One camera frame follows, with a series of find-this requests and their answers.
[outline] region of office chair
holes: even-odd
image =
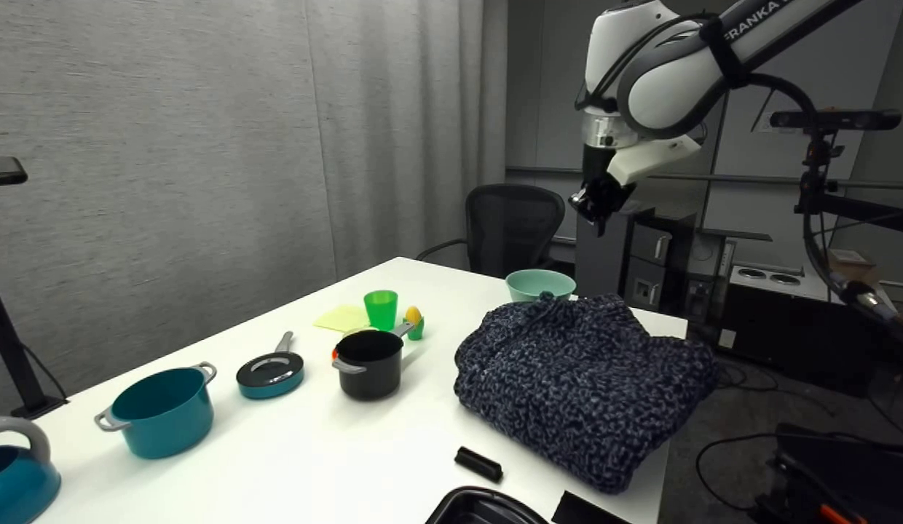
[[[553,267],[547,247],[565,218],[565,202],[542,187],[488,183],[467,198],[467,238],[424,250],[428,259],[453,244],[467,247],[470,267],[508,276],[520,267]]]

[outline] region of white table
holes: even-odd
[[[330,350],[341,334],[316,329],[316,317],[371,289],[396,289],[399,305],[421,305],[428,339],[413,348],[403,387],[384,401],[352,401],[338,387]],[[460,409],[453,393],[454,350],[488,313],[508,302],[501,279],[467,270],[392,259],[313,297],[253,317],[215,339],[137,368],[70,400],[38,419],[49,433],[54,463],[65,490],[41,524],[214,524],[214,522],[300,522],[300,524],[424,524],[454,486],[508,493],[550,518],[572,490],[626,522],[655,522],[667,445],[651,454],[623,496],[553,468],[533,451],[501,436]],[[654,334],[686,334],[686,321],[636,313]],[[274,401],[246,401],[236,369],[274,350],[281,334],[297,334],[306,382]],[[214,433],[192,451],[144,463],[119,433],[102,433],[93,414],[144,377],[214,361]],[[504,483],[454,467],[457,445],[504,467]]]

